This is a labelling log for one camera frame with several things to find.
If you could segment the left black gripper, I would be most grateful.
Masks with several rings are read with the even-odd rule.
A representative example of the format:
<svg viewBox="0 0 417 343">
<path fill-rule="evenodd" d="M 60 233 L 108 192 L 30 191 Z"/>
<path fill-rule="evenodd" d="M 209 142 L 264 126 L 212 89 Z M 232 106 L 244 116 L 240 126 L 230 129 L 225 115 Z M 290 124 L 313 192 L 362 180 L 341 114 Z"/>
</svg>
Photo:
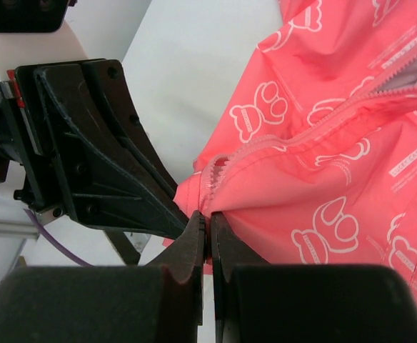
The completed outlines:
<svg viewBox="0 0 417 343">
<path fill-rule="evenodd" d="M 176 182 L 143 128 L 115 59 L 19 66 L 0 82 L 0 183 L 12 197 L 91 229 L 177 238 L 187 224 Z"/>
</svg>

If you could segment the pink patterned jacket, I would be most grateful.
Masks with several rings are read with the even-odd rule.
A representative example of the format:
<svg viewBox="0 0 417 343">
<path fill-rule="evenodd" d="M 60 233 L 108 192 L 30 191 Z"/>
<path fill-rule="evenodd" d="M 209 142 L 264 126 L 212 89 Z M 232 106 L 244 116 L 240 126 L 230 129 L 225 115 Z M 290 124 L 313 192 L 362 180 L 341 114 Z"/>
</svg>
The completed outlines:
<svg viewBox="0 0 417 343">
<path fill-rule="evenodd" d="M 194 173 L 270 262 L 373 263 L 417 301 L 417 1 L 281 1 Z"/>
</svg>

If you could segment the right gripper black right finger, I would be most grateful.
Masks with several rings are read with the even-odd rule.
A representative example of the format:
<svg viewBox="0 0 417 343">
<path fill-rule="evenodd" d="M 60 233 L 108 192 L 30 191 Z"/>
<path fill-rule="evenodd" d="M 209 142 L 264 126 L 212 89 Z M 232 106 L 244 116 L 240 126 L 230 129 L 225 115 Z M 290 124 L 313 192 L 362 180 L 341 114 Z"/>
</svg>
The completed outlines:
<svg viewBox="0 0 417 343">
<path fill-rule="evenodd" d="M 270 264 L 211 218 L 217 342 L 417 342 L 398 273 L 372 264 Z"/>
</svg>

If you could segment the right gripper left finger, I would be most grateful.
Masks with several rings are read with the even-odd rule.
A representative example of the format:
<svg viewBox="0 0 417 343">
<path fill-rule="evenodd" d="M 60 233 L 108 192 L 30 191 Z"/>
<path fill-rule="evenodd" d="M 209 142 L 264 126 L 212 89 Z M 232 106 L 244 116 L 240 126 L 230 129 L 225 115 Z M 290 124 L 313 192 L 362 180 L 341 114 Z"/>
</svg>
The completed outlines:
<svg viewBox="0 0 417 343">
<path fill-rule="evenodd" d="M 195 342 L 205 220 L 133 267 L 22 267 L 0 283 L 0 342 Z"/>
</svg>

